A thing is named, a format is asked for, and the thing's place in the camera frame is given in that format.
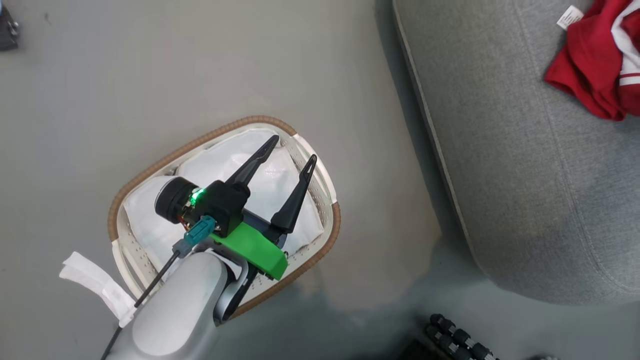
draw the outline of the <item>white fabric strap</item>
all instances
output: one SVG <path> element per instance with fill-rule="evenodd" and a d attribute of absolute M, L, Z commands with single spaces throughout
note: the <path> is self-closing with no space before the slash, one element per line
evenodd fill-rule
<path fill-rule="evenodd" d="M 133 309 L 133 298 L 109 274 L 84 256 L 74 251 L 63 264 L 60 277 L 96 293 L 118 320 L 123 320 Z"/>
<path fill-rule="evenodd" d="M 620 79 L 620 86 L 640 84 L 640 76 L 630 76 Z"/>

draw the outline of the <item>white laundry basket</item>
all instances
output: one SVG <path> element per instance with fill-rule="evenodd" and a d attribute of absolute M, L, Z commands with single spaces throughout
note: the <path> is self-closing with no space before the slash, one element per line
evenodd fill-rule
<path fill-rule="evenodd" d="M 108 228 L 113 246 L 113 257 L 133 295 L 139 297 L 157 275 L 159 269 L 156 269 L 149 261 L 147 253 L 131 231 L 129 218 L 124 207 L 128 196 L 149 179 L 156 176 L 174 175 L 177 167 L 187 159 L 248 129 L 270 129 L 278 133 L 281 145 L 288 150 L 298 170 L 304 167 L 312 154 L 316 153 L 307 141 L 285 122 L 273 117 L 252 116 L 234 121 L 193 140 L 129 181 L 118 192 L 111 204 Z M 324 229 L 323 233 L 309 245 L 302 247 L 295 254 L 289 255 L 287 258 L 289 267 L 280 281 L 269 280 L 263 275 L 258 275 L 244 296 L 241 306 L 235 313 L 236 316 L 260 304 L 292 283 L 329 252 L 335 243 L 340 230 L 340 206 L 336 200 L 331 178 L 319 156 L 308 191 L 316 204 Z"/>

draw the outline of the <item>cable connector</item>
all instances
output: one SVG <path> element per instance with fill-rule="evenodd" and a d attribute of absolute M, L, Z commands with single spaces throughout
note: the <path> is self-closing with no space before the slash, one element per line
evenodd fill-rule
<path fill-rule="evenodd" d="M 173 251 L 179 252 L 178 258 L 184 259 L 195 245 L 213 233 L 216 228 L 216 221 L 209 215 L 203 216 L 191 229 L 184 233 L 184 237 L 173 244 Z"/>

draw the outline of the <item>gray fabric cushion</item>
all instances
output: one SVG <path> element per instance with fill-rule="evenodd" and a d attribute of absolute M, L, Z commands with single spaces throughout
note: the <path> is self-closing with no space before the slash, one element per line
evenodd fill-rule
<path fill-rule="evenodd" d="M 543 76 L 556 21 L 593 0 L 396 0 L 465 236 L 499 286 L 558 304 L 640 298 L 640 119 L 590 115 Z"/>

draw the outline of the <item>white fabric liner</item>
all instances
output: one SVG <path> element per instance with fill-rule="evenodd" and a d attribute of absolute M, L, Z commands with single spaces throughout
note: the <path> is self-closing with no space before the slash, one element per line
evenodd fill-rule
<path fill-rule="evenodd" d="M 264 142 L 276 133 L 268 129 L 252 129 L 226 139 L 181 164 L 177 176 L 206 187 L 215 180 L 226 180 Z M 298 169 L 283 147 L 276 147 L 249 183 L 251 196 L 245 206 L 256 215 L 269 220 L 280 209 L 298 183 Z M 149 179 L 124 202 L 131 231 L 144 248 L 156 269 L 169 260 L 172 245 L 184 235 L 180 224 L 171 224 L 154 211 L 154 203 L 161 188 L 174 176 Z M 282 249 L 294 254 L 323 232 L 320 216 L 307 192 L 293 233 L 288 235 Z"/>

